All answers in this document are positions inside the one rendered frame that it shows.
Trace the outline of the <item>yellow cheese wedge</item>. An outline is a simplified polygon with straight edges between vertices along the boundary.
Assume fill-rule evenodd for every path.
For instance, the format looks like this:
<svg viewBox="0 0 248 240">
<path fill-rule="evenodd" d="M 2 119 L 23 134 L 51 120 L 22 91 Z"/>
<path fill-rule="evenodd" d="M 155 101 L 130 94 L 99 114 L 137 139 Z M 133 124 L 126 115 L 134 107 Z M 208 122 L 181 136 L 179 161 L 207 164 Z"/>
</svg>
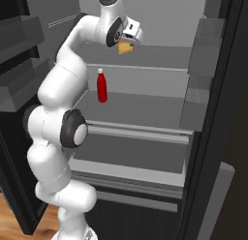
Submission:
<svg viewBox="0 0 248 240">
<path fill-rule="evenodd" d="M 129 52 L 133 52 L 134 51 L 134 45 L 130 44 L 130 43 L 126 43 L 123 41 L 120 41 L 118 43 L 118 53 L 119 54 L 126 54 Z"/>
</svg>

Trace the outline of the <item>black fridge door with shelves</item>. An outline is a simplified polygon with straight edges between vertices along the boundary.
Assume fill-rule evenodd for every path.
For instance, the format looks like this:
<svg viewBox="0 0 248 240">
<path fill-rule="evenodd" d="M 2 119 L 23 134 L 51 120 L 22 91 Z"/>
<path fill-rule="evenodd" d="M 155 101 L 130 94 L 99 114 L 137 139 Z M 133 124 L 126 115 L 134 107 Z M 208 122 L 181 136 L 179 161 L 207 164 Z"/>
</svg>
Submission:
<svg viewBox="0 0 248 240">
<path fill-rule="evenodd" d="M 49 70 L 46 16 L 45 0 L 0 0 L 0 192 L 26 235 L 47 209 L 35 197 L 37 179 L 26 158 L 27 117 Z"/>
</svg>

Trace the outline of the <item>black fridge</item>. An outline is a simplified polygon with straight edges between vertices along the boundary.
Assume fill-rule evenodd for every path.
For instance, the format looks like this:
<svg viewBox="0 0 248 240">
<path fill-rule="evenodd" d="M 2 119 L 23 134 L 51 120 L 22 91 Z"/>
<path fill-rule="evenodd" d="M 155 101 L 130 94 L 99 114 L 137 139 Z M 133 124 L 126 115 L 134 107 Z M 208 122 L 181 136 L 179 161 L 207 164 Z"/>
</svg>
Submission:
<svg viewBox="0 0 248 240">
<path fill-rule="evenodd" d="M 199 84 L 214 76 L 224 26 L 222 18 L 200 19 L 185 71 L 86 64 L 87 83 L 75 105 L 88 128 L 77 147 L 85 171 L 158 182 L 167 175 L 160 149 L 169 147 L 174 156 L 185 157 L 203 126 L 209 91 Z M 99 69 L 107 82 L 105 103 L 98 100 Z M 168 75 L 173 82 L 167 82 Z"/>
</svg>

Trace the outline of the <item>red bottle with white cap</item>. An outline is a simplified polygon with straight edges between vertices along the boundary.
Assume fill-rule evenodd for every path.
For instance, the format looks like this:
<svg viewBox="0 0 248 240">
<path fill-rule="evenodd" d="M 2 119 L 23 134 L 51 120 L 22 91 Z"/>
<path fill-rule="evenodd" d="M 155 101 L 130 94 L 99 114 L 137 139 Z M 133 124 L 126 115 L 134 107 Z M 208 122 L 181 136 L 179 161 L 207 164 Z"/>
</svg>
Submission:
<svg viewBox="0 0 248 240">
<path fill-rule="evenodd" d="M 108 99 L 107 82 L 106 82 L 103 69 L 98 70 L 97 94 L 98 94 L 98 100 L 100 103 L 105 103 L 107 101 Z"/>
</svg>

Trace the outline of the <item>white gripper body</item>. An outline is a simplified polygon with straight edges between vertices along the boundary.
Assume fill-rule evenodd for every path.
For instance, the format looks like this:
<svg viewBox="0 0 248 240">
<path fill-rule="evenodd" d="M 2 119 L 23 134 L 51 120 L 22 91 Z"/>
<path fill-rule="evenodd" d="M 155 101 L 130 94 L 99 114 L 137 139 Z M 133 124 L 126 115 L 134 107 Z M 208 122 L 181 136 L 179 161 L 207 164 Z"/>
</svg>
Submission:
<svg viewBox="0 0 248 240">
<path fill-rule="evenodd" d="M 122 33 L 121 40 L 134 45 L 143 43 L 143 31 L 139 28 L 136 32 L 125 29 Z"/>
</svg>

